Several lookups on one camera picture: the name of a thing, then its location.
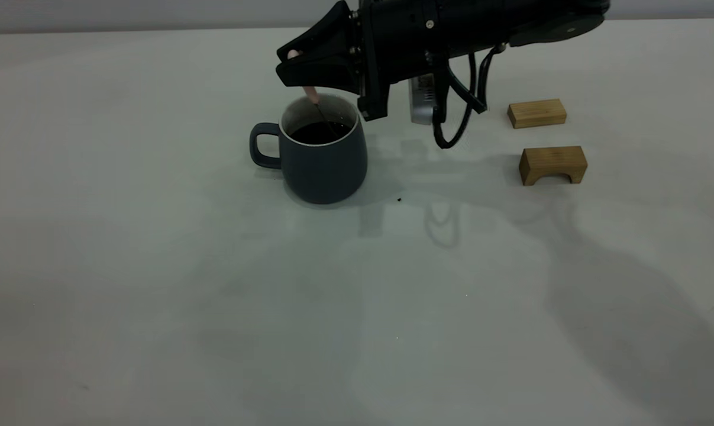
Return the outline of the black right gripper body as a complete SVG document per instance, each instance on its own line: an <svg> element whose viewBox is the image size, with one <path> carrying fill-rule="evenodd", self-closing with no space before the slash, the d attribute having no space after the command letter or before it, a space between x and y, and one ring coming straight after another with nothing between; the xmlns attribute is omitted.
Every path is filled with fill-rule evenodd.
<svg viewBox="0 0 714 426"><path fill-rule="evenodd" d="M387 117L392 84L410 81L414 123L445 118L450 91L450 58L444 24L451 1L361 1L353 12L358 60L351 62L360 77L358 110L366 121Z"/></svg>

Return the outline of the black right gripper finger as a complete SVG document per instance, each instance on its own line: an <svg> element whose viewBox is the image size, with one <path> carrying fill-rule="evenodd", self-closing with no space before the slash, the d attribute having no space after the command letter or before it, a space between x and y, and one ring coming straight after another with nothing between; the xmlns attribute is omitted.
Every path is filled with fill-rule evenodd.
<svg viewBox="0 0 714 426"><path fill-rule="evenodd" d="M302 35L277 49L280 60L288 60L290 51L297 51L296 59L311 62L345 60L356 62L355 23L346 2L336 2L332 8Z"/></svg>
<svg viewBox="0 0 714 426"><path fill-rule="evenodd" d="M360 93L360 77L348 57L314 56L300 52L277 65L279 80L288 87L316 87Z"/></svg>

